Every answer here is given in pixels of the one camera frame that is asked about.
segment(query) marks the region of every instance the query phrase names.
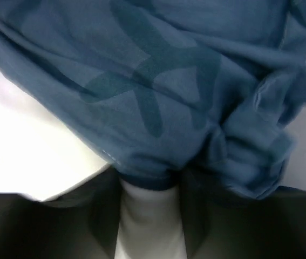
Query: starfish print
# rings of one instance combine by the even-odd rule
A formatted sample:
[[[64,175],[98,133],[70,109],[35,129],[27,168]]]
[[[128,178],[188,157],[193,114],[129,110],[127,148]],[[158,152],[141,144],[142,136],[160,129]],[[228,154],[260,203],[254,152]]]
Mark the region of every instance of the starfish print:
[[[96,103],[133,91],[146,129],[151,135],[159,137],[163,128],[160,109],[153,91],[154,79],[165,71],[196,67],[200,99],[188,103],[188,106],[194,127],[203,128],[206,124],[204,113],[212,107],[213,86],[221,62],[220,54],[203,46],[171,46],[137,7],[119,0],[111,1],[110,5],[122,30],[150,57],[134,70],[130,78],[105,72],[92,79],[84,86],[83,99],[88,103]],[[167,95],[176,101],[186,103],[173,92]]]

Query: starfish graphic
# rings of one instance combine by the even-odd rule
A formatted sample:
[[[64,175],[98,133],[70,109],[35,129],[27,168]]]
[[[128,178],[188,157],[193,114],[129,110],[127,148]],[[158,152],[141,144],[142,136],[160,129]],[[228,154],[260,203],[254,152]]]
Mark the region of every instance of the starfish graphic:
[[[133,91],[141,117],[149,133],[155,137],[162,135],[162,118],[153,90],[156,76],[173,69],[196,67],[197,86],[200,99],[188,103],[193,125],[204,127],[204,113],[212,107],[213,86],[220,68],[220,54],[202,46],[178,48],[163,39],[159,31],[148,21],[143,12],[124,1],[111,1],[111,11],[122,30],[135,44],[150,55],[126,78],[113,72],[105,72],[88,82],[81,94],[88,103],[96,103],[127,91]],[[169,92],[169,97],[187,103],[179,95]]]

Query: blue fabric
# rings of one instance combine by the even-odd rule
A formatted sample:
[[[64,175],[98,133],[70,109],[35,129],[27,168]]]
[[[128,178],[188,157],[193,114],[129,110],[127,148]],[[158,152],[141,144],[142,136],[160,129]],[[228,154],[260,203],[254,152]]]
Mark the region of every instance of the blue fabric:
[[[0,69],[135,185],[189,166],[261,199],[306,103],[306,1],[0,1]]]

